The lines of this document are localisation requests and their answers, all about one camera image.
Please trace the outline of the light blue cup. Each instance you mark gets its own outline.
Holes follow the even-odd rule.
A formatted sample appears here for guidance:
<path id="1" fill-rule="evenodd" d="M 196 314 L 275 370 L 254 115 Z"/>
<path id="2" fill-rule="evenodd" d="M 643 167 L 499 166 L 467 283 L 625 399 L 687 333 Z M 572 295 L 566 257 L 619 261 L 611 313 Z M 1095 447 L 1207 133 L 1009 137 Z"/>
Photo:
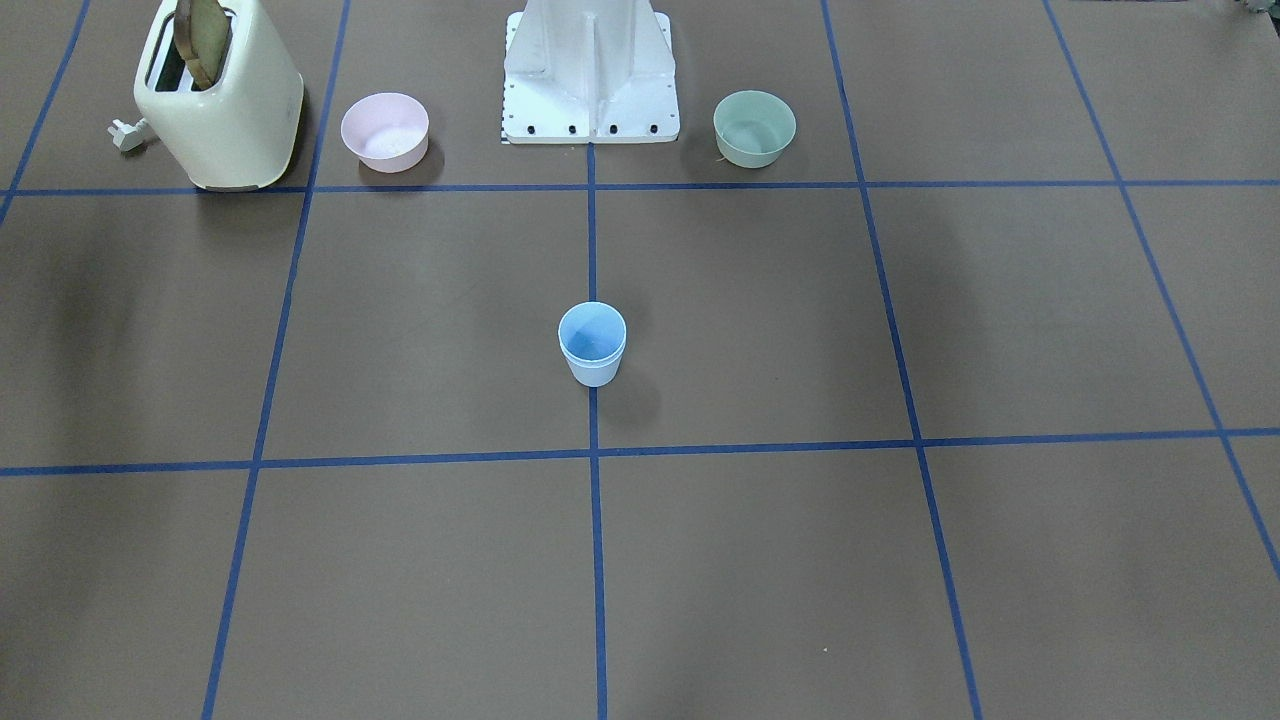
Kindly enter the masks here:
<path id="1" fill-rule="evenodd" d="M 559 319 L 557 340 L 572 363 L 595 366 L 612 363 L 625 351 L 628 329 L 622 314 L 609 304 L 588 301 Z"/>
<path id="2" fill-rule="evenodd" d="M 586 301 L 559 319 L 557 340 L 573 378 L 588 388 L 600 388 L 616 378 L 628 328 L 616 307 Z"/>

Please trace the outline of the green bowl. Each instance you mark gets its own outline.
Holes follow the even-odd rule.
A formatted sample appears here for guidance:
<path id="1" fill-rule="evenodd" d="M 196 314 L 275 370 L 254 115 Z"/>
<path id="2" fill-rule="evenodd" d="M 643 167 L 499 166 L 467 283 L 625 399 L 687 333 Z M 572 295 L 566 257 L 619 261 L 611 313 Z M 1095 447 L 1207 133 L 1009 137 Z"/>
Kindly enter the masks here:
<path id="1" fill-rule="evenodd" d="M 740 90 L 721 99 L 712 123 L 721 156 L 745 169 L 773 164 L 797 133 L 790 105 L 760 90 Z"/>

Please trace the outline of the pink bowl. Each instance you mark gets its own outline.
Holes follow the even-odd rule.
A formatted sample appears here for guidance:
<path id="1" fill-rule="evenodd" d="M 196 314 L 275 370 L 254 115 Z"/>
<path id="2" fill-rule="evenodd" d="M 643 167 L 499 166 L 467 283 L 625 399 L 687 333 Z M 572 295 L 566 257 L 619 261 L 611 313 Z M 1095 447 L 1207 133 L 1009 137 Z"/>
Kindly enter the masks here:
<path id="1" fill-rule="evenodd" d="M 416 167 L 428 154 L 430 115 L 416 97 L 372 94 L 340 119 L 346 147 L 371 170 L 394 174 Z"/>

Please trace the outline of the cream toaster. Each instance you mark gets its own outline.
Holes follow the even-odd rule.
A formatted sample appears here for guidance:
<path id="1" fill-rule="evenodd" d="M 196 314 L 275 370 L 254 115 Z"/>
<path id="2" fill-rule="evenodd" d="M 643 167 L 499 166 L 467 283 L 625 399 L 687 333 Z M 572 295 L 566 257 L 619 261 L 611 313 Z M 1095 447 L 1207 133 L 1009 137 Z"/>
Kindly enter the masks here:
<path id="1" fill-rule="evenodd" d="M 288 169 L 305 81 L 261 1 L 223 1 L 229 38 L 220 77 L 196 88 L 174 45 L 178 4 L 160 3 L 133 97 L 189 181 L 202 190 L 260 190 Z"/>

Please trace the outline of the toast slice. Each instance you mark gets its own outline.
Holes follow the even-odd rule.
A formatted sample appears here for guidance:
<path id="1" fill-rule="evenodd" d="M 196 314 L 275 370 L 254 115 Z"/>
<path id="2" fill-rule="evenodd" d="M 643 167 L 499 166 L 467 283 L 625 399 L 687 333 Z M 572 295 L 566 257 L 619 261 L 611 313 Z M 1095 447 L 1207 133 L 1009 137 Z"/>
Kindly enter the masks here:
<path id="1" fill-rule="evenodd" d="M 175 3 L 173 44 L 196 91 L 211 88 L 221 76 L 230 46 L 230 17 L 214 0 Z"/>

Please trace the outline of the white toaster plug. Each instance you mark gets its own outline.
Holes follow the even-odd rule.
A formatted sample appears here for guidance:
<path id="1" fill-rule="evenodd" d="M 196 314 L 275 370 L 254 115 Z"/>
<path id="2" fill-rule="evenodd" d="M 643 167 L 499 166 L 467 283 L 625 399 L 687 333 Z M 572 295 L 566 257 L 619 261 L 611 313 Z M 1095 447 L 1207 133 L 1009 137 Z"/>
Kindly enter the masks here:
<path id="1" fill-rule="evenodd" d="M 119 152 L 132 152 L 143 147 L 150 141 L 151 128 L 146 118 L 141 118 L 134 123 L 115 119 L 108 127 L 108 133 L 113 146 Z"/>

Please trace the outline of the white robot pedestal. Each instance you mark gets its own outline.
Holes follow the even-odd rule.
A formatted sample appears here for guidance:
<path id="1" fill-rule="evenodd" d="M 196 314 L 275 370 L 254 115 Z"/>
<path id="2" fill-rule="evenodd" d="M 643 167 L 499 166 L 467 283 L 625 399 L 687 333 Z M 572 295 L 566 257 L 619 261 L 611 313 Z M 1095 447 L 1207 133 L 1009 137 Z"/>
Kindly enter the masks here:
<path id="1" fill-rule="evenodd" d="M 649 1 L 529 1 L 504 23 L 500 137 L 668 143 L 681 135 L 671 18 Z"/>

